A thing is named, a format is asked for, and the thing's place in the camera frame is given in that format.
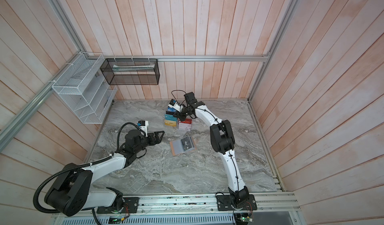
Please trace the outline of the dark card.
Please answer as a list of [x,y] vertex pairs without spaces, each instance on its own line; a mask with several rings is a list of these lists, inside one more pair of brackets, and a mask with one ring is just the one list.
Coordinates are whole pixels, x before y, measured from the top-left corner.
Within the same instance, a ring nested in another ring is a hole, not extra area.
[[193,150],[196,148],[194,141],[193,141],[192,137],[190,137],[190,136],[186,136],[186,137],[182,138],[181,143],[182,143],[183,151],[185,151],[185,152]]

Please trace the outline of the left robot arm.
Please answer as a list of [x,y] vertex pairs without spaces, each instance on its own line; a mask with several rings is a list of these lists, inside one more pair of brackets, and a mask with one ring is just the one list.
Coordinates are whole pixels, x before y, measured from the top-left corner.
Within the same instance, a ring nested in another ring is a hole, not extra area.
[[91,185],[130,166],[139,158],[139,152],[160,144],[164,134],[164,131],[156,131],[144,135],[142,131],[133,129],[125,135],[125,142],[109,156],[81,165],[67,164],[38,187],[33,200],[35,208],[43,213],[63,213],[68,217],[98,207],[109,208],[113,213],[121,212],[125,203],[122,192],[111,187],[91,191]]

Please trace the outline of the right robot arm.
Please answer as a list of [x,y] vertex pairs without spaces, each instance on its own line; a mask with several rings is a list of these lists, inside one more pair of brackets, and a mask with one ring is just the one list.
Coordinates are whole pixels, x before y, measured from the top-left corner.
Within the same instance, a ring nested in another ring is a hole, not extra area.
[[214,115],[202,101],[197,101],[193,92],[184,95],[186,104],[172,100],[169,107],[176,110],[174,117],[180,121],[199,118],[210,129],[213,150],[220,154],[229,182],[229,193],[235,209],[243,207],[250,198],[249,190],[242,179],[235,156],[235,137],[232,125]]

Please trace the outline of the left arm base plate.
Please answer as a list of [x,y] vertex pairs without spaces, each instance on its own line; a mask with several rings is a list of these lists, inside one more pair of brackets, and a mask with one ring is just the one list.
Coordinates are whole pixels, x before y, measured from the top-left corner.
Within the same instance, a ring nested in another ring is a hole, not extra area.
[[139,197],[123,197],[123,201],[110,207],[98,207],[97,214],[135,214],[138,211]]

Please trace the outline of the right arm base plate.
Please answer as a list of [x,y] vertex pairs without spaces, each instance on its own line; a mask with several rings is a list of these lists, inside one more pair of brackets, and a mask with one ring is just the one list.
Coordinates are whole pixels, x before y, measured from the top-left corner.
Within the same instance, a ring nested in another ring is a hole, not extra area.
[[215,195],[217,200],[217,208],[219,211],[249,211],[253,212],[258,209],[254,195],[249,195],[248,199],[244,202],[235,204],[235,200],[230,195],[218,193]]

